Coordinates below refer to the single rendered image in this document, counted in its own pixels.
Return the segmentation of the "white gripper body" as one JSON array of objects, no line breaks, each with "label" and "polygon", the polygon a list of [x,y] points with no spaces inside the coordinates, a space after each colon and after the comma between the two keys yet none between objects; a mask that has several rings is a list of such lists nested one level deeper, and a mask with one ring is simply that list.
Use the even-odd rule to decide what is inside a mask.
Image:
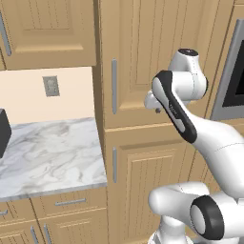
[{"label": "white gripper body", "polygon": [[156,113],[160,113],[163,109],[163,106],[153,95],[153,91],[148,91],[144,100],[144,106],[146,109],[155,110]]}]

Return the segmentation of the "tall light wood pantry door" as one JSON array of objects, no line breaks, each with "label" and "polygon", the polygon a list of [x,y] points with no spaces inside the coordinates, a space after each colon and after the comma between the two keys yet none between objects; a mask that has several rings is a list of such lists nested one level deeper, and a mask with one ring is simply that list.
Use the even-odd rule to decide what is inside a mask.
[{"label": "tall light wood pantry door", "polygon": [[[213,10],[207,0],[100,0],[105,127],[161,123],[144,108],[153,77],[177,50],[196,51],[201,23]],[[116,114],[112,113],[112,59],[117,61]]]}]

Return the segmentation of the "short light wood pantry door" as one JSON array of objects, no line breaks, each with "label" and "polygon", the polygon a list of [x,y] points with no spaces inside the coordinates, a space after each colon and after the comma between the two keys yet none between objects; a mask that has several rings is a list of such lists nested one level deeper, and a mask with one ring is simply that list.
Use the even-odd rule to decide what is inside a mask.
[{"label": "short light wood pantry door", "polygon": [[[112,179],[112,148],[117,181]],[[194,150],[171,124],[105,130],[110,244],[146,244],[160,217],[149,208],[149,192],[188,179]]]}]

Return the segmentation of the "light wood oven cabinet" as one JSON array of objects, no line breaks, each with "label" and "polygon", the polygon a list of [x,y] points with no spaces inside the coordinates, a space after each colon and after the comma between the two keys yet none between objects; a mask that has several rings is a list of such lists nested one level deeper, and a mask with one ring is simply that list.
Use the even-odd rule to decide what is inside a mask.
[{"label": "light wood oven cabinet", "polygon": [[192,113],[204,118],[210,118],[214,108],[235,20],[244,18],[244,0],[207,0],[207,3],[213,4],[213,10],[204,9],[204,14],[208,13],[210,17],[201,23],[196,50],[200,66],[209,80],[209,88],[201,100],[189,105]]}]

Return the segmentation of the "wide light wood drawer front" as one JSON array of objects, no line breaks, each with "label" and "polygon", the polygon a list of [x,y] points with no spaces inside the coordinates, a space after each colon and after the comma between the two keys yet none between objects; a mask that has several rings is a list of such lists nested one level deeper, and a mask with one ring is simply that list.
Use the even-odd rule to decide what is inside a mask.
[{"label": "wide light wood drawer front", "polygon": [[[86,202],[66,206],[54,206],[55,202],[70,201],[80,198],[86,198]],[[33,197],[31,202],[38,218],[106,208],[106,188],[102,187],[84,191],[43,195]]]}]

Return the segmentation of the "light wood base cupboard door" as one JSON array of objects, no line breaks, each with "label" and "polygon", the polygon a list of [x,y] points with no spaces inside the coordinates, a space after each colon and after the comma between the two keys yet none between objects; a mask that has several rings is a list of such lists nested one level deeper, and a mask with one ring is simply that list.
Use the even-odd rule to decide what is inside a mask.
[{"label": "light wood base cupboard door", "polygon": [[31,226],[34,227],[39,244],[44,244],[35,221],[0,226],[0,244],[34,244]]},{"label": "light wood base cupboard door", "polygon": [[52,244],[109,244],[106,208],[43,218],[39,224],[46,241],[47,224]]}]

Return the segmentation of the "black countertop appliance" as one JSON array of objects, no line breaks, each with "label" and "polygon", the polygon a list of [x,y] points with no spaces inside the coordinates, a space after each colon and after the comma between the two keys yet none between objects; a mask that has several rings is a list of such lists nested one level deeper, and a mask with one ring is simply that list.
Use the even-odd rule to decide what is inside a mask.
[{"label": "black countertop appliance", "polygon": [[0,158],[8,146],[11,137],[10,123],[4,109],[0,109]]}]

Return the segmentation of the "narrow light wood drawer front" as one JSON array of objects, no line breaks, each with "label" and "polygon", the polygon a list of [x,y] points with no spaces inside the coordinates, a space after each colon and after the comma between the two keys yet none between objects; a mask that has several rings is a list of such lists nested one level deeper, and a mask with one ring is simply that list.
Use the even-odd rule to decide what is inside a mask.
[{"label": "narrow light wood drawer front", "polygon": [[34,213],[29,199],[0,202],[0,212],[8,210],[8,214],[0,215],[0,224],[34,219]]}]

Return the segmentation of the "stainless steel wall oven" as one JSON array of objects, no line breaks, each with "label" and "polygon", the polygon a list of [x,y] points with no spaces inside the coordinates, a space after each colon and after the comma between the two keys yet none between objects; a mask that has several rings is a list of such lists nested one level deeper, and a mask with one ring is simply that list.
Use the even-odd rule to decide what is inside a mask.
[{"label": "stainless steel wall oven", "polygon": [[237,19],[213,104],[212,120],[244,118],[244,19]]}]

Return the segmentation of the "grey wall power outlet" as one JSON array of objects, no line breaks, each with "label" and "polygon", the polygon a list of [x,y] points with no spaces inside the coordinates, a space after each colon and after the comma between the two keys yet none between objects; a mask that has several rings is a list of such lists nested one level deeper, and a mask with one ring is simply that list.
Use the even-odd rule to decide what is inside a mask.
[{"label": "grey wall power outlet", "polygon": [[46,96],[59,96],[58,81],[56,76],[43,77]]}]

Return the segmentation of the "light wood wall cupboard door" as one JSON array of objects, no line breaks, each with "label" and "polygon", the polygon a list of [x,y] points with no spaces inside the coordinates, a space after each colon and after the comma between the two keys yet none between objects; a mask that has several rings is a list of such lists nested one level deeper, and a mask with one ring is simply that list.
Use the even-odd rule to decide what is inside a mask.
[{"label": "light wood wall cupboard door", "polygon": [[96,64],[93,0],[0,0],[10,42],[9,70]]}]

